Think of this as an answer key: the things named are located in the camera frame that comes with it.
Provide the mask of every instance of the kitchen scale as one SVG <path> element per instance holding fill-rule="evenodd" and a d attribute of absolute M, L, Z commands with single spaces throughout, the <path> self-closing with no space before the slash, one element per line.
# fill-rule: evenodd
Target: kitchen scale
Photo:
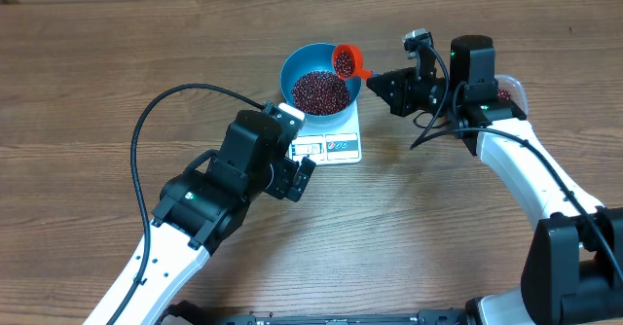
<path fill-rule="evenodd" d="M 281 92 L 286 102 L 294 106 L 292 89 L 295 83 L 311 72 L 331 72 L 331 55 L 336 46 L 314 43 L 304 46 L 288 57 L 281 69 Z M 361 162 L 361 132 L 356 99 L 363 83 L 360 78 L 346 81 L 352 101 L 344 110 L 326 116 L 305 115 L 305 125 L 292 141 L 288 157 L 300 162 L 309 157 L 317 165 Z"/>
<path fill-rule="evenodd" d="M 316 165 L 347 164 L 361 162 L 361 132 L 357 103 L 345 111 L 351 112 L 329 125 L 307 122 L 292 141 L 288 157 L 300 162 L 309 157 Z"/>

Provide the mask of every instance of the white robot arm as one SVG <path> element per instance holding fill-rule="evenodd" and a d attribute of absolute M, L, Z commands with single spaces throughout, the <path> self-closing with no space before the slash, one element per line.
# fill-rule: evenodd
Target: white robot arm
<path fill-rule="evenodd" d="M 549 155 L 536 138 L 530 122 L 512 118 L 494 121 L 488 128 L 528 140 L 552 164 L 588 213 L 595 213 L 598 206 L 603 206 L 598 199 L 575 184 Z M 476 153 L 480 160 L 493 169 L 504 182 L 526 213 L 533 230 L 540 219 L 547 219 L 553 213 L 560 212 L 568 217 L 579 214 L 541 161 L 521 144 L 495 134 L 481 132 L 478 134 Z"/>
<path fill-rule="evenodd" d="M 489 128 L 529 140 L 531 145 L 552 164 L 588 213 L 595 213 L 597 207 L 602 206 L 598 199 L 577 186 L 549 155 L 536 138 L 528 121 L 516 118 L 495 121 Z M 517 200 L 533 230 L 536 229 L 539 220 L 550 218 L 556 212 L 568 217 L 579 214 L 541 161 L 520 143 L 499 135 L 481 132 L 478 135 L 476 152 L 481 161 L 494 170 Z M 485 297 L 478 304 L 478 311 L 483 325 L 534 324 L 526 310 L 519 287 L 503 294 Z"/>
<path fill-rule="evenodd" d="M 189 247 L 189 237 L 169 224 L 159 227 L 150 224 L 150 229 L 149 266 L 141 285 L 117 319 L 118 324 L 154 324 L 177 291 L 203 268 L 210 257 L 203 246 L 197 250 Z M 136 277 L 143 258 L 144 242 L 143 237 L 122 273 L 85 322 L 86 325 L 105 324 L 117 310 Z"/>

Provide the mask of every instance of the orange measuring cup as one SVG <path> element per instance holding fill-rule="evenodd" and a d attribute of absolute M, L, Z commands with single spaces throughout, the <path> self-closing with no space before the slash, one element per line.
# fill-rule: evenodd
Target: orange measuring cup
<path fill-rule="evenodd" d="M 336 59 L 338 58 L 338 55 L 343 52 L 347 52 L 350 55 L 350 59 L 354 64 L 354 70 L 349 76 L 342 76 L 338 73 L 338 71 L 335 71 Z M 374 77 L 374 73 L 372 71 L 363 68 L 363 54 L 361 53 L 361 50 L 353 44 L 340 44 L 335 47 L 333 53 L 331 54 L 331 66 L 333 66 L 335 74 L 342 80 L 359 77 L 362 80 L 367 81 L 368 78 Z"/>

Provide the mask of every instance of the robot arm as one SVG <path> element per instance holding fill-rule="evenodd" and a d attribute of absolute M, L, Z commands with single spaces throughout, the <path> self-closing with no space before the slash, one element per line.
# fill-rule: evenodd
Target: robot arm
<path fill-rule="evenodd" d="M 472 155 L 497 173 L 534 229 L 521 287 L 475 300 L 472 306 L 468 303 L 469 312 L 478 314 L 482 324 L 508 325 L 586 323 L 623 316 L 623 277 L 615 267 L 623 264 L 623 209 L 605 209 L 579 188 L 538 142 L 523 110 L 500 96 L 493 40 L 485 36 L 454 39 L 447 80 L 436 78 L 432 57 L 421 53 L 425 51 L 422 45 L 432 48 L 429 32 L 414 31 L 403 41 L 409 57 L 419 55 L 422 68 L 372 77 L 367 80 L 368 88 L 394 115 L 405 117 L 423 110 L 448 117 L 451 130 L 422 136 L 412 148 L 436 135 L 452 133 L 462 139 Z M 528 140 L 562 183 L 554 180 L 525 142 L 480 129 Z M 571 193 L 565 195 L 561 184 Z M 586 210 L 587 217 L 577 217 L 571 198 Z M 580 262 L 578 246 L 598 253 L 593 260 Z"/>
<path fill-rule="evenodd" d="M 149 264 L 117 324 L 155 323 L 179 289 L 242 225 L 250 203 L 265 192 L 298 201 L 315 168 L 285 156 L 305 122 L 291 106 L 267 102 L 262 112 L 240 111 L 230 124 L 221 150 L 208 151 L 161 191 L 151 221 Z M 199 172 L 209 160 L 207 171 Z M 143 259 L 144 237 L 121 275 L 86 324 L 104 324 L 133 284 Z"/>

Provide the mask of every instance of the bowl rim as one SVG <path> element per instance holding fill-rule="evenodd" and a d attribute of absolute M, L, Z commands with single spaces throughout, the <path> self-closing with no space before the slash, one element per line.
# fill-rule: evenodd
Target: bowl rim
<path fill-rule="evenodd" d="M 283 95 L 283 98 L 285 99 L 285 102 L 288 103 L 288 98 L 285 97 L 285 90 L 283 90 L 283 69 L 285 68 L 285 65 L 288 63 L 288 61 L 290 60 L 290 58 L 292 58 L 292 56 L 294 56 L 296 53 L 298 53 L 299 51 L 305 49 L 305 48 L 309 48 L 309 47 L 313 47 L 313 46 L 329 46 L 329 47 L 333 47 L 335 49 L 335 47 L 337 47 L 337 45 L 333 44 L 333 43 L 326 43 L 326 42 L 318 42 L 318 43 L 310 43 L 307 44 L 299 49 L 297 49 L 296 51 L 294 51 L 294 53 L 290 54 L 290 56 L 285 59 L 285 61 L 283 61 L 283 65 L 281 66 L 281 72 L 279 73 L 279 88 L 281 89 L 281 95 Z M 313 115 L 313 114 L 309 114 L 307 112 L 303 112 L 306 116 L 312 116 L 312 117 L 318 117 L 318 118 L 330 118 L 330 117 L 335 117 L 336 115 L 341 114 L 344 111 L 347 111 L 348 108 L 350 108 L 350 106 L 352 106 L 355 102 L 357 102 L 357 99 L 359 98 L 359 95 L 361 95 L 361 91 L 363 90 L 363 83 L 360 81 L 359 82 L 359 90 L 357 91 L 357 95 L 356 97 L 354 97 L 350 103 L 348 104 L 347 107 L 345 107 L 343 110 L 340 110 L 334 114 L 331 115 Z"/>

